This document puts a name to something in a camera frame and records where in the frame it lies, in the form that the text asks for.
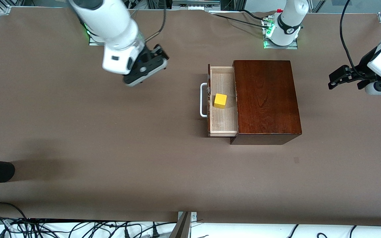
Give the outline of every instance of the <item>wooden cabinet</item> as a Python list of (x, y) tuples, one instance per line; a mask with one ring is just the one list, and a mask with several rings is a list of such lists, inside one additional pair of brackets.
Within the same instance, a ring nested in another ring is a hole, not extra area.
[[(227, 95), (225, 109), (213, 107), (216, 93)], [(231, 144), (281, 145), (301, 135), (290, 61), (208, 65), (207, 122), (210, 137)]]

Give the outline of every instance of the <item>black band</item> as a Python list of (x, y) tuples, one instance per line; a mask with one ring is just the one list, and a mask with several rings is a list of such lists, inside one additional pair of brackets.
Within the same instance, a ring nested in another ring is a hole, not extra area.
[(298, 28), (301, 24), (297, 25), (297, 26), (289, 26), (289, 25), (286, 25), (282, 20), (281, 20), (281, 14), (277, 17), (277, 23), (278, 23), (278, 26), (280, 26), (281, 29), (283, 29), (284, 33), (286, 35), (292, 35)]

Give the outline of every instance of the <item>yellow block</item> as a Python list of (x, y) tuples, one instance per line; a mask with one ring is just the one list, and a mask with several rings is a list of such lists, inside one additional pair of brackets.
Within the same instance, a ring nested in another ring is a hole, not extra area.
[(227, 95), (216, 94), (216, 98), (214, 99), (214, 107), (221, 108), (221, 109), (226, 108), (226, 99), (227, 99)]

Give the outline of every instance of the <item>tabletop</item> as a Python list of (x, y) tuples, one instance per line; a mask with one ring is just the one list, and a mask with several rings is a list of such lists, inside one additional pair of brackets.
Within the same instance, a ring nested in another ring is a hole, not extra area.
[[(145, 36), (162, 11), (137, 11)], [(230, 17), (256, 22), (243, 13)], [(12, 8), (0, 18), (0, 161), (17, 174), (0, 201), (28, 217), (381, 225), (381, 96), (328, 90), (348, 63), (340, 15), (308, 14), (298, 50), (264, 49), (261, 30), (203, 11), (168, 11), (148, 46), (166, 70), (129, 88), (102, 69), (70, 9)], [(355, 62), (381, 39), (376, 15), (347, 15)], [(207, 65), (290, 60), (302, 135), (283, 146), (207, 137)], [(1, 208), (2, 216), (18, 216)]]

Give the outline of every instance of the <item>white handle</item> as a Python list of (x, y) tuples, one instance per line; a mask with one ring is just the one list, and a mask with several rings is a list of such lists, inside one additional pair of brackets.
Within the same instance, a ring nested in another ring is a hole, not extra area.
[(207, 85), (208, 85), (208, 83), (201, 83), (201, 87), (200, 87), (200, 89), (201, 89), (201, 93), (199, 94), (199, 114), (200, 114), (202, 117), (204, 117), (204, 118), (206, 118), (207, 115), (204, 115), (204, 114), (202, 113), (202, 87), (207, 86)]

